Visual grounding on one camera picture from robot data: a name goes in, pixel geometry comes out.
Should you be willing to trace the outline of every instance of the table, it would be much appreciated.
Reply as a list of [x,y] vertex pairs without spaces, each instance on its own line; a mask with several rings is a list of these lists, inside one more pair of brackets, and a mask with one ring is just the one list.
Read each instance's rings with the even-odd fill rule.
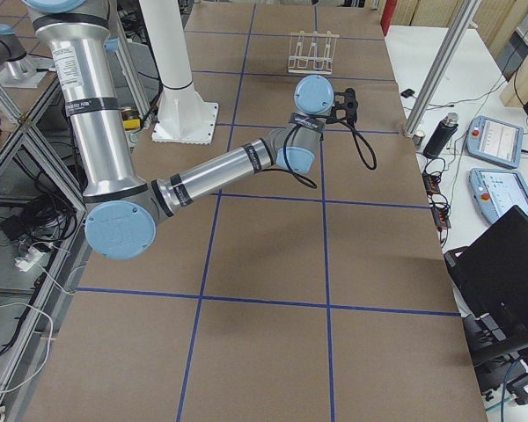
[[136,168],[166,178],[285,125],[286,34],[314,29],[341,35],[330,80],[356,89],[379,168],[331,127],[318,190],[260,174],[181,210],[139,258],[94,255],[24,421],[485,420],[376,12],[196,5],[214,140],[143,134]]
[[[445,31],[443,28],[391,27],[386,42],[400,91],[406,88],[412,88],[415,91],[420,90],[424,77],[436,56],[436,51],[445,36]],[[497,68],[477,32],[474,29],[469,29],[431,102],[433,104],[447,104],[450,101],[464,98],[477,98],[481,94],[491,91],[497,81],[499,83],[504,81],[501,71]],[[460,103],[453,108],[426,112],[419,128],[424,130],[427,137],[419,150],[422,150],[430,138],[437,122],[448,112],[458,113],[460,118],[458,132],[452,139],[459,138],[467,130],[476,113],[527,128],[527,116],[524,110],[505,107],[499,98],[500,94],[500,89],[491,93],[487,103],[481,109],[480,106],[485,98]],[[404,107],[409,108],[414,103],[413,98],[402,98],[401,101]],[[461,141],[458,142],[458,150],[461,148],[461,143]],[[524,136],[523,149],[528,149],[528,135]],[[448,163],[453,158],[452,151],[448,149],[444,149],[441,156]],[[425,164],[422,157],[419,159],[419,164],[421,168]],[[441,170],[441,167],[441,164],[434,163],[430,169]],[[440,185],[444,195],[451,198],[453,182],[456,179],[456,173],[458,174],[453,189],[451,230],[444,248],[446,251],[471,244],[489,227],[487,221],[478,211],[468,188],[468,175],[472,168],[491,169],[500,167],[471,157],[467,153],[461,157],[461,160],[457,158],[451,163],[450,170],[444,174]],[[528,156],[522,156],[518,170],[523,174],[524,180],[528,184]],[[505,407],[505,418],[509,422],[528,421],[528,404],[526,406],[507,405]],[[491,422],[498,421],[499,418],[498,411],[488,414],[488,420]]]

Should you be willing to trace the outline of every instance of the black cylinder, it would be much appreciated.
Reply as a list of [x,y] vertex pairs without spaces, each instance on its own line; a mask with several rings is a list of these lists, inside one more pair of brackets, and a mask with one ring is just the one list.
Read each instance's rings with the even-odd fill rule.
[[450,140],[451,136],[458,130],[458,115],[455,113],[448,113],[448,115],[438,123],[434,134],[426,144],[422,154],[433,160],[440,155],[444,145]]

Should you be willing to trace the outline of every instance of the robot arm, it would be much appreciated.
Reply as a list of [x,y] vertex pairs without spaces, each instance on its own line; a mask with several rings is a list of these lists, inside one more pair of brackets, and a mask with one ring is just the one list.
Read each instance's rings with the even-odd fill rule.
[[13,30],[0,24],[0,66],[6,63],[14,79],[22,80],[35,75],[35,67],[27,58],[27,52]]
[[284,129],[207,163],[150,184],[136,175],[104,45],[112,0],[23,0],[33,28],[50,47],[88,178],[85,234],[114,259],[133,258],[153,242],[156,226],[181,207],[273,164],[308,172],[334,102],[330,83],[308,76]]

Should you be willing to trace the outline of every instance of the white cord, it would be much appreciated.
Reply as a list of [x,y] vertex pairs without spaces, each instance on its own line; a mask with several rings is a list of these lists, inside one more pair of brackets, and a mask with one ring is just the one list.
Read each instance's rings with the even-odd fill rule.
[[86,268],[86,264],[84,264],[83,266],[75,266],[72,270],[70,270],[69,275],[67,275],[67,283],[68,283],[69,280],[70,280],[70,276],[71,276],[72,274],[74,274],[75,271],[77,271],[77,270],[82,270],[82,269],[84,269],[84,268]]
[[[15,260],[18,260],[18,259],[21,259],[21,260],[26,261],[26,262],[32,262],[29,259],[26,259],[26,258],[23,258],[23,257],[15,258]],[[49,272],[45,268],[43,268],[43,266],[41,266],[40,264],[37,264],[36,262],[33,262],[33,264],[35,266],[38,266],[41,269],[41,271],[44,272],[49,277],[49,279],[51,279],[53,281],[53,283],[55,283],[55,286],[59,290],[61,290],[63,293],[65,293],[66,295],[69,295],[69,296],[72,296],[72,295],[74,295],[76,293],[75,291],[72,291],[72,290],[66,290],[63,286],[61,286],[61,283],[59,283],[57,280],[55,280],[55,277],[53,277],[51,274],[49,274]]]
[[35,308],[34,306],[32,306],[32,305],[30,305],[28,303],[22,303],[22,302],[6,303],[5,305],[0,305],[0,308],[8,308],[10,306],[25,306],[25,307],[31,308],[35,312],[43,315],[46,319],[49,320],[49,336],[48,336],[48,339],[47,339],[47,349],[46,349],[46,352],[45,352],[45,359],[43,359],[43,361],[41,362],[41,364],[39,365],[37,370],[32,375],[30,375],[28,378],[26,378],[24,381],[22,381],[20,384],[18,384],[17,386],[15,386],[15,387],[13,387],[11,389],[0,389],[0,394],[11,393],[12,391],[15,391],[16,389],[19,389],[23,385],[26,385],[28,382],[30,382],[33,378],[35,378],[37,376],[37,374],[39,372],[41,372],[41,370],[43,369],[43,367],[45,367],[45,364],[47,363],[47,360],[49,358],[49,352],[51,350],[51,341],[53,341],[53,318],[51,318],[51,316],[49,316],[48,314],[43,312],[41,309],[37,309],[37,308]]
[[[46,244],[47,246],[49,246],[49,244],[53,243],[54,241],[51,241],[51,242],[45,242],[45,241],[40,241],[40,242],[35,242],[33,244],[30,244],[29,245],[29,248],[31,248],[32,246],[35,246],[36,244]],[[63,251],[63,252],[66,252],[67,255],[70,255],[70,251],[68,249],[63,249],[63,248],[59,248],[58,246],[55,246],[54,244],[51,244],[50,245],[51,248],[55,248],[57,249],[58,251]]]

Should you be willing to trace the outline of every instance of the grid line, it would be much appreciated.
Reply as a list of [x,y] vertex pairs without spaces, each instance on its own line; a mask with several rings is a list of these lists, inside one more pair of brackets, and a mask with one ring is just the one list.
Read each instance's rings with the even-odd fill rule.
[[[257,129],[284,129],[284,126],[269,126],[269,125],[250,125],[240,123],[217,123],[217,126],[233,126],[233,127],[255,127]],[[325,132],[342,132],[348,133],[347,129],[330,129],[326,128]],[[398,130],[370,130],[360,129],[363,134],[380,134],[380,135],[400,135]]]
[[408,209],[430,209],[428,205],[407,205],[407,204],[391,204],[383,202],[362,202],[353,200],[317,200],[314,198],[295,198],[290,196],[267,196],[267,195],[251,195],[247,193],[222,193],[221,196],[229,198],[249,198],[255,200],[291,200],[299,202],[315,202],[315,203],[326,203],[326,204],[340,204],[340,205],[352,205],[361,207],[389,207],[389,208],[408,208]]
[[[271,77],[298,77],[301,75],[279,75],[276,73],[251,73],[251,72],[231,72],[228,70],[192,70],[192,73],[207,73],[216,75],[247,75],[247,76],[271,76]],[[365,81],[365,82],[395,82],[395,79],[386,79],[378,77],[350,77],[350,76],[324,76],[326,79],[340,79],[346,81]]]
[[326,343],[328,347],[328,386],[331,403],[331,422],[336,422],[336,407],[334,401],[334,358],[333,358],[333,325],[331,318],[331,287],[328,261],[328,224],[326,217],[326,181],[325,181],[325,158],[323,155],[323,143],[320,147],[320,181],[323,213],[323,250],[325,256],[325,294],[326,294]]
[[[250,21],[250,29],[249,32],[253,29],[253,22],[254,22],[254,15],[256,13],[256,4],[253,5],[253,14],[251,16]],[[241,75],[238,80],[238,88],[237,88],[237,98],[235,100],[235,108],[233,110],[232,114],[232,124],[231,124],[231,130],[229,132],[229,141],[227,142],[227,151],[231,149],[231,142],[232,142],[232,136],[233,132],[235,130],[234,123],[237,118],[237,110],[238,110],[238,102],[240,99],[240,93],[242,90],[242,83],[243,83],[243,72],[245,71],[246,66],[246,56],[248,54],[248,47],[250,45],[250,33],[248,37],[246,37],[246,47],[245,47],[245,57],[243,59],[243,66],[241,69]],[[180,392],[180,402],[178,406],[178,411],[176,412],[176,422],[180,422],[182,419],[182,412],[184,411],[184,403],[186,401],[186,393],[187,393],[187,381],[190,374],[190,368],[192,366],[192,359],[194,356],[194,347],[195,347],[195,338],[197,336],[197,328],[200,322],[200,317],[202,314],[202,303],[203,303],[203,294],[205,292],[205,284],[207,282],[208,273],[209,273],[209,262],[211,260],[211,252],[213,249],[213,242],[215,240],[215,233],[216,233],[216,227],[217,227],[217,220],[219,218],[219,208],[221,206],[221,199],[222,199],[222,190],[219,190],[219,193],[217,194],[217,203],[215,206],[215,214],[213,216],[213,225],[211,227],[211,235],[209,236],[209,245],[208,245],[208,253],[205,259],[205,266],[203,269],[203,277],[202,277],[202,285],[200,287],[200,297],[197,301],[197,307],[195,310],[195,318],[194,318],[194,327],[192,329],[192,336],[190,338],[190,346],[187,353],[187,363],[186,368],[184,370],[184,380],[182,382],[182,389]]]
[[[207,33],[212,35],[252,35],[253,37],[281,37],[289,38],[291,35],[285,33],[233,33],[228,31],[203,31],[203,30],[192,30],[188,29],[185,33]],[[385,41],[383,38],[371,38],[371,37],[339,37],[339,40],[356,40],[356,41]]]
[[197,298],[197,306],[195,309],[195,317],[194,317],[194,327],[192,328],[192,336],[190,337],[190,345],[189,345],[188,352],[187,352],[186,368],[184,369],[184,379],[182,381],[182,389],[180,391],[180,401],[178,405],[178,411],[176,412],[176,422],[181,421],[182,411],[184,409],[184,403],[186,400],[187,381],[189,378],[190,368],[192,365],[192,358],[194,355],[194,346],[195,346],[195,338],[197,335],[197,327],[200,322],[200,315],[202,313],[203,292],[205,290],[205,282],[207,280],[207,276],[209,272],[209,262],[211,260],[213,240],[215,239],[217,219],[219,218],[219,205],[220,204],[221,204],[221,196],[218,196],[217,203],[215,205],[215,213],[213,215],[213,224],[211,227],[211,234],[209,236],[208,253],[205,258],[205,266],[203,268],[202,285],[200,286],[200,294]]
[[155,297],[170,297],[174,299],[200,300],[211,302],[239,302],[263,305],[279,305],[289,306],[295,308],[319,308],[319,309],[340,309],[351,310],[359,312],[379,312],[386,314],[405,314],[405,315],[420,315],[433,317],[461,317],[459,312],[449,312],[443,310],[424,310],[424,309],[401,309],[401,308],[378,308],[373,306],[354,306],[341,305],[331,303],[327,306],[326,303],[313,302],[296,302],[296,301],[277,301],[267,299],[252,299],[245,297],[229,297],[229,296],[215,296],[215,295],[189,295],[183,293],[172,292],[157,292],[152,290],[126,290],[121,288],[106,288],[106,287],[77,287],[78,292],[83,293],[98,293],[108,295],[136,295],[136,296],[155,296]]

